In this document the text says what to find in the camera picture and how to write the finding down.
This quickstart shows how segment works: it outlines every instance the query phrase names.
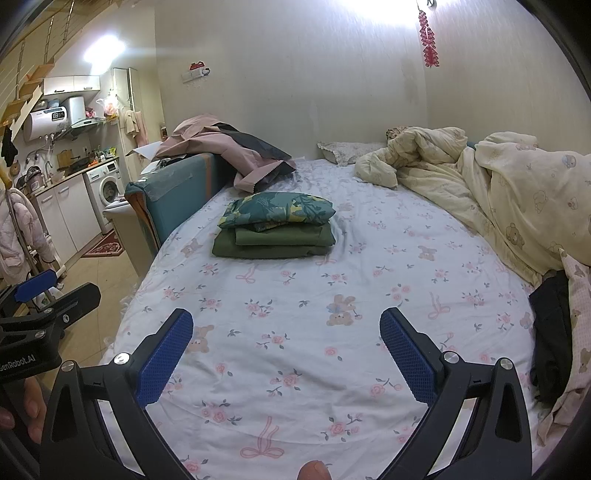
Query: puffer jacket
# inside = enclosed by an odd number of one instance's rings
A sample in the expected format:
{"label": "puffer jacket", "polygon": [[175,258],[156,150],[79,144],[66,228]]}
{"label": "puffer jacket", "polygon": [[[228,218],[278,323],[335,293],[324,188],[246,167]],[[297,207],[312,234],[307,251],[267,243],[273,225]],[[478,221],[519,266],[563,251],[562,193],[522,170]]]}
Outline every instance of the puffer jacket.
{"label": "puffer jacket", "polygon": [[[14,213],[27,245],[39,253],[46,263],[55,260],[51,248],[43,234],[37,212],[24,194],[18,189],[10,189]],[[0,192],[0,274],[8,284],[16,285],[27,279],[31,267],[18,243],[17,233],[12,224],[6,195]]]}

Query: silver bolt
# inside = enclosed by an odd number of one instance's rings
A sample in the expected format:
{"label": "silver bolt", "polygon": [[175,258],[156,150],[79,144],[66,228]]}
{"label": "silver bolt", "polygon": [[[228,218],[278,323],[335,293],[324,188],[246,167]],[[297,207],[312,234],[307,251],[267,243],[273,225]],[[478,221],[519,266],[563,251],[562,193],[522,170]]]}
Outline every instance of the silver bolt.
{"label": "silver bolt", "polygon": [[460,361],[460,356],[456,352],[445,352],[443,354],[443,359],[448,364],[456,364]]}
{"label": "silver bolt", "polygon": [[508,358],[501,358],[500,364],[505,370],[511,370],[513,368],[513,362]]}
{"label": "silver bolt", "polygon": [[129,354],[123,352],[123,353],[120,353],[119,355],[115,355],[115,358],[113,359],[113,361],[117,365],[125,365],[127,362],[129,362]]}
{"label": "silver bolt", "polygon": [[72,360],[66,360],[61,365],[61,370],[64,372],[69,372],[72,368],[74,368],[74,362]]}

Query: kitchen counter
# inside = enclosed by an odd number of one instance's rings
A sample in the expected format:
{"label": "kitchen counter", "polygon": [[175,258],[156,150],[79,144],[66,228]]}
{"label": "kitchen counter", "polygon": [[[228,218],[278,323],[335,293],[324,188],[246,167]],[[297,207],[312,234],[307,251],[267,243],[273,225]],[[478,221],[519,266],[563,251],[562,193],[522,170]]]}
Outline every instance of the kitchen counter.
{"label": "kitchen counter", "polygon": [[32,194],[36,197],[36,196],[42,194],[43,192],[46,192],[47,190],[52,189],[53,187],[57,187],[60,183],[64,183],[66,180],[70,180],[71,178],[75,177],[76,175],[80,175],[80,174],[85,173],[85,172],[87,172],[89,170],[92,170],[93,168],[100,167],[102,164],[111,162],[113,160],[118,160],[118,159],[119,159],[119,157],[107,158],[105,161],[100,162],[97,165],[93,165],[91,167],[83,168],[82,170],[77,171],[76,173],[73,173],[72,175],[68,175],[67,177],[63,177],[62,179],[60,179],[60,180],[58,180],[56,182],[53,182],[49,186],[45,186],[45,187],[42,187],[40,189],[37,189]]}

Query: white bed sheet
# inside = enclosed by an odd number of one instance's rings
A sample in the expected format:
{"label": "white bed sheet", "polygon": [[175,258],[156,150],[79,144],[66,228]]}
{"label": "white bed sheet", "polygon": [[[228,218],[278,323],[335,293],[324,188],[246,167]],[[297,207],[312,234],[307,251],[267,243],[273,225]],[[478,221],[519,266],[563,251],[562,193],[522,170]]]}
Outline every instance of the white bed sheet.
{"label": "white bed sheet", "polygon": [[[376,478],[426,410],[379,337],[380,314],[391,306],[466,361],[511,358],[535,432],[531,286],[484,239],[419,195],[360,183],[352,166],[326,160],[297,167],[272,189],[333,202],[329,256],[212,256],[217,221],[240,196],[224,190],[166,240],[103,359],[132,352],[175,308],[193,315],[193,341],[159,402],[148,406],[186,468],[199,480],[277,480],[296,478],[319,459],[335,480]],[[439,468],[449,463],[470,406]],[[133,466],[110,408],[103,411]]]}

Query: folded clothes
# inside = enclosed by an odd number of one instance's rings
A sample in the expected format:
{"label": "folded clothes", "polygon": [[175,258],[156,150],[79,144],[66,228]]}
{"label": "folded clothes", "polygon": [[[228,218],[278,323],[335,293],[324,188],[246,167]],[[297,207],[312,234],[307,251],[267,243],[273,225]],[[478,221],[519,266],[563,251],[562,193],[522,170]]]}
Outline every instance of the folded clothes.
{"label": "folded clothes", "polygon": [[236,230],[222,229],[213,241],[216,257],[230,258],[298,258],[326,255],[330,247],[315,245],[237,245]]}
{"label": "folded clothes", "polygon": [[295,192],[262,192],[231,202],[220,219],[222,229],[252,225],[260,232],[287,222],[323,225],[335,214],[332,203]]}
{"label": "folded clothes", "polygon": [[256,232],[245,227],[236,227],[236,244],[330,247],[335,244],[335,238],[330,231],[329,223],[324,225],[288,223],[263,232]]}

